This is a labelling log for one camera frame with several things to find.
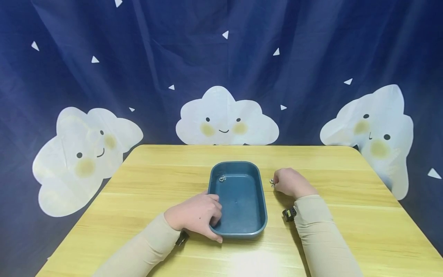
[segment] tabletop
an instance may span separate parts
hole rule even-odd
[[[135,148],[37,276],[91,276],[156,215],[207,189],[215,164],[232,160],[260,170],[263,234],[221,245],[191,234],[149,276],[309,276],[294,223],[281,214],[293,200],[268,181],[286,167],[318,189],[364,276],[441,276],[441,256],[355,149],[217,145]]]

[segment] right hand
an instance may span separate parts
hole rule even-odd
[[[180,231],[185,228],[222,243],[222,236],[209,228],[209,224],[215,226],[222,217],[222,206],[218,199],[218,195],[204,191],[169,208],[164,213],[165,219],[174,230]]]
[[[305,177],[292,168],[281,168],[274,173],[274,188],[296,200],[319,194]]]

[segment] small metal object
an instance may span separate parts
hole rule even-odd
[[[185,243],[189,239],[189,235],[187,232],[183,231],[180,233],[179,239],[175,242],[176,246],[180,246]]]

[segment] rectangular tray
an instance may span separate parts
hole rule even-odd
[[[225,238],[253,238],[266,226],[268,214],[260,171],[245,161],[222,162],[212,168],[208,193],[220,196],[222,216],[212,231]]]

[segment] sleeve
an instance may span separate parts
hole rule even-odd
[[[312,277],[362,277],[363,273],[319,195],[294,203],[299,233]]]
[[[172,251],[180,231],[172,229],[164,214],[157,216],[94,273],[94,277],[146,277]]]

